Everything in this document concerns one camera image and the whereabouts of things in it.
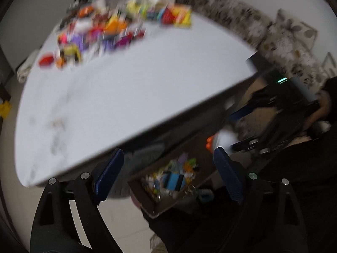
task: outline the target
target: green light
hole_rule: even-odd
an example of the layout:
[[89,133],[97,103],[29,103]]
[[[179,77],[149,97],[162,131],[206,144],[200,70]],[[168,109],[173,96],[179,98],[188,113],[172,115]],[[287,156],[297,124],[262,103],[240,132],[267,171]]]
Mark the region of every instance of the green light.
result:
[[282,81],[285,81],[285,80],[287,80],[287,78],[283,78],[281,80],[278,80],[277,82],[282,82]]

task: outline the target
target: person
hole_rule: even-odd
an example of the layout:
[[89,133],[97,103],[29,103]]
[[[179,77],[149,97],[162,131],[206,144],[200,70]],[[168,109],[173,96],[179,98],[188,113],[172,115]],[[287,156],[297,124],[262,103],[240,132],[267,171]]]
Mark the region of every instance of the person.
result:
[[[317,96],[320,108],[305,120],[303,129],[327,120],[330,130],[319,139],[283,149],[258,175],[272,182],[290,181],[306,224],[309,251],[329,252],[331,242],[337,241],[337,77],[327,80]],[[216,252],[238,206],[225,188],[214,193],[214,201],[201,207],[201,216],[172,208],[151,219],[143,212],[149,227],[165,244],[159,243],[153,253]]]

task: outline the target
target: brown box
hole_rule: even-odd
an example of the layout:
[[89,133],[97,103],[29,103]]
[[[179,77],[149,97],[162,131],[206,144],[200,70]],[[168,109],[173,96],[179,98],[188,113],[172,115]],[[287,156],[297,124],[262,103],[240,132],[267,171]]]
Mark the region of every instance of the brown box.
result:
[[[179,147],[171,151],[167,156],[159,159],[152,165],[143,169],[142,171],[134,174],[128,181],[132,193],[136,199],[141,203],[142,209],[151,217],[156,218],[166,210],[173,207],[178,201],[190,195],[191,190],[194,187],[199,187],[206,180],[208,180],[211,175],[216,171],[216,167],[213,164],[213,155],[205,148],[206,137],[201,135],[196,135],[192,139],[181,144]],[[176,199],[172,197],[164,197],[160,202],[156,203],[151,199],[151,197],[145,192],[140,179],[146,175],[156,172],[159,168],[167,165],[170,160],[179,157],[183,152],[188,153],[189,159],[196,158],[197,163],[200,167],[200,171],[197,173],[195,179],[190,185],[185,186],[178,194]]]

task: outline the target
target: floor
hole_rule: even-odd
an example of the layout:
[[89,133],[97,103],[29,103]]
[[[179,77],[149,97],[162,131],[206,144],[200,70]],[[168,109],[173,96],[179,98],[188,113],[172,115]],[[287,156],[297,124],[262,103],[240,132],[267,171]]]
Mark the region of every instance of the floor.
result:
[[[14,165],[14,135],[18,105],[23,90],[16,77],[12,77],[6,85],[11,94],[12,109],[4,120],[0,136],[0,178],[6,205],[24,246],[29,250],[30,232],[36,207],[43,188],[26,188],[19,182]],[[81,242],[90,247],[85,236],[74,201],[70,207]],[[123,252],[149,253],[149,239],[153,232],[143,219],[131,198],[107,200],[98,207],[104,222]]]

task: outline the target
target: table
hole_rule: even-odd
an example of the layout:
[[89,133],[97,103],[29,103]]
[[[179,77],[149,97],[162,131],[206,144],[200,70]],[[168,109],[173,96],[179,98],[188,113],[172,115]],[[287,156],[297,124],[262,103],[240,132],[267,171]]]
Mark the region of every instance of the table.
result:
[[[15,165],[31,187],[137,138],[251,78],[247,44],[193,14],[191,29],[147,24],[124,50],[72,69],[35,62],[20,101]],[[52,32],[40,55],[57,49]]]

